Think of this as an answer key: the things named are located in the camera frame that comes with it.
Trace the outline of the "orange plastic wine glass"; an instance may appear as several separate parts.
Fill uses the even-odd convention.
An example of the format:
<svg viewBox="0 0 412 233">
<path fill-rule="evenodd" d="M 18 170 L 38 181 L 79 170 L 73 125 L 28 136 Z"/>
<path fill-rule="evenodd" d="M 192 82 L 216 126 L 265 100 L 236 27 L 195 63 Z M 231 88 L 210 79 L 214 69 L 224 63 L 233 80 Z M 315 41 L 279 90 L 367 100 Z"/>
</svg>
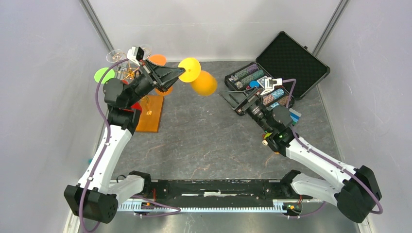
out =
<svg viewBox="0 0 412 233">
<path fill-rule="evenodd" d="M 156 65 L 160 65 L 160 66 L 164 66 L 167 62 L 167 59 L 164 55 L 161 54 L 154 54 L 151 55 L 148 60 Z M 173 91 L 173 87 L 171 86 L 167 91 L 165 92 L 161 92 L 158 89 L 155 89 L 155 92 L 157 95 L 159 96 L 167 96 L 169 94 L 171 94 Z"/>
</svg>

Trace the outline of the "yellow plastic wine glass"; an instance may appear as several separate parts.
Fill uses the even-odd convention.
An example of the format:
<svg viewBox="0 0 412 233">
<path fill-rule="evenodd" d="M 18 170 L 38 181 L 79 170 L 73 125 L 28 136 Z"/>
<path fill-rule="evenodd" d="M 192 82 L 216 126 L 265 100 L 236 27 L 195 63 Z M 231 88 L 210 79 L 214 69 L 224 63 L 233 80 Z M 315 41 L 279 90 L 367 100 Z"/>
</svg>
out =
<svg viewBox="0 0 412 233">
<path fill-rule="evenodd" d="M 217 80 L 207 71 L 202 70 L 200 62 L 195 58 L 186 58 L 178 64 L 184 72 L 179 80 L 189 83 L 191 88 L 200 96 L 210 96 L 217 89 Z"/>
</svg>

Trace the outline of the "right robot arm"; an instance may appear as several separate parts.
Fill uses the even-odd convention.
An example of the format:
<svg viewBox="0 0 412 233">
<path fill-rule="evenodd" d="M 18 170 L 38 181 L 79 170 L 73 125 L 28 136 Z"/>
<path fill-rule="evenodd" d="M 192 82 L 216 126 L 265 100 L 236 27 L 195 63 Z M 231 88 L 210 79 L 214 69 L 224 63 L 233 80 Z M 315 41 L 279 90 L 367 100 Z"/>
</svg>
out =
<svg viewBox="0 0 412 233">
<path fill-rule="evenodd" d="M 369 214 L 383 213 L 382 194 L 372 169 L 356 168 L 318 150 L 295 131 L 289 108 L 279 104 L 267 107 L 260 93 L 260 89 L 253 88 L 221 91 L 219 95 L 236 114 L 248 114 L 265 131 L 263 145 L 320 176 L 314 178 L 297 170 L 290 171 L 281 180 L 283 196 L 320 199 L 336 206 L 356 223 L 362 223 Z"/>
</svg>

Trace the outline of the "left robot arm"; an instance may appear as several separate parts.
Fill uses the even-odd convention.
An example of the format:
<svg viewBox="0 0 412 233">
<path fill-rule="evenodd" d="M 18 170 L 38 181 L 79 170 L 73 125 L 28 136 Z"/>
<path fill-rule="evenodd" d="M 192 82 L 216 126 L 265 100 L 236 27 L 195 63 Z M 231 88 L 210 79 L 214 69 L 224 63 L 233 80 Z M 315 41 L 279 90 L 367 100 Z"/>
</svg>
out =
<svg viewBox="0 0 412 233">
<path fill-rule="evenodd" d="M 153 185 L 148 173 L 131 171 L 124 180 L 111 185 L 114 168 L 138 125 L 142 108 L 138 102 L 152 90 L 167 91 L 185 72 L 184 68 L 159 66 L 150 61 L 140 64 L 139 73 L 130 83 L 117 78 L 99 81 L 97 90 L 104 93 L 108 114 L 103 117 L 105 131 L 98 149 L 76 185 L 68 185 L 64 197 L 81 221 L 110 223 L 118 207 L 138 194 L 151 195 Z"/>
</svg>

